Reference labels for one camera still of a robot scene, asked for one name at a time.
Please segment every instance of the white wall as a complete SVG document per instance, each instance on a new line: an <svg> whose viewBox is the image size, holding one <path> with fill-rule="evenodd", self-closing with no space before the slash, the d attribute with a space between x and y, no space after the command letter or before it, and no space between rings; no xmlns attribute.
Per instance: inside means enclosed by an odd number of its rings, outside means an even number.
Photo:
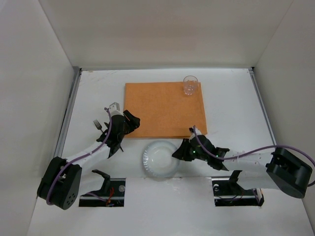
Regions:
<svg viewBox="0 0 315 236"><path fill-rule="evenodd" d="M73 65L257 63L292 0L40 0Z"/></svg>
<svg viewBox="0 0 315 236"><path fill-rule="evenodd" d="M0 0L2 236L27 233L72 76L71 64L38 0Z"/></svg>
<svg viewBox="0 0 315 236"><path fill-rule="evenodd" d="M314 0L293 2L254 72L277 142L315 158ZM313 229L314 198L313 186L304 199Z"/></svg>

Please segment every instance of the glass cup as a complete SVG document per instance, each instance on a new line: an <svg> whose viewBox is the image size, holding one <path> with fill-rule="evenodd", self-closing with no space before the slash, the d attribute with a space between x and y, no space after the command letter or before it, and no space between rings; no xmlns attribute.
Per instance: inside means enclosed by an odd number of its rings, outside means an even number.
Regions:
<svg viewBox="0 0 315 236"><path fill-rule="evenodd" d="M192 75L188 75L184 78L184 93L187 95L193 95L198 89L198 79Z"/></svg>

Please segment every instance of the transparent plate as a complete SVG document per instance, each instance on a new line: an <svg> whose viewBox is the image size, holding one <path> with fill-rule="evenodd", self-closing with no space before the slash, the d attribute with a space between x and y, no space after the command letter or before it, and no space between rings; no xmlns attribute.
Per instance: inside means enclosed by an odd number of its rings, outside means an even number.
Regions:
<svg viewBox="0 0 315 236"><path fill-rule="evenodd" d="M172 157L177 147L169 141L154 141L143 152L143 166L155 177L171 177L179 167L180 160Z"/></svg>

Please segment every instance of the fork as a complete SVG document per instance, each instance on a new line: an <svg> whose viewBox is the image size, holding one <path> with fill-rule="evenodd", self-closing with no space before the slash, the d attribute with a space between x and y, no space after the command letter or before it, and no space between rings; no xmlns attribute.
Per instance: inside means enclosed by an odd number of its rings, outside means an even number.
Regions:
<svg viewBox="0 0 315 236"><path fill-rule="evenodd" d="M103 133L102 125L98 122L98 120L97 120L97 119L93 120L93 123L94 123L94 125L96 126L96 128L97 128L98 130L102 131L102 133Z"/></svg>

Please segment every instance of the orange placemat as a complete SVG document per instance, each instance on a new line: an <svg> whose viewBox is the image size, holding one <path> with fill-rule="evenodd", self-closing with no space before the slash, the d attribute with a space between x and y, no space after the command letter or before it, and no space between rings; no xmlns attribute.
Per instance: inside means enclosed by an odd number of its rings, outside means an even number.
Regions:
<svg viewBox="0 0 315 236"><path fill-rule="evenodd" d="M124 110L140 118L129 138L189 137L193 125L207 134L201 83L193 95L184 94L183 82L127 83Z"/></svg>

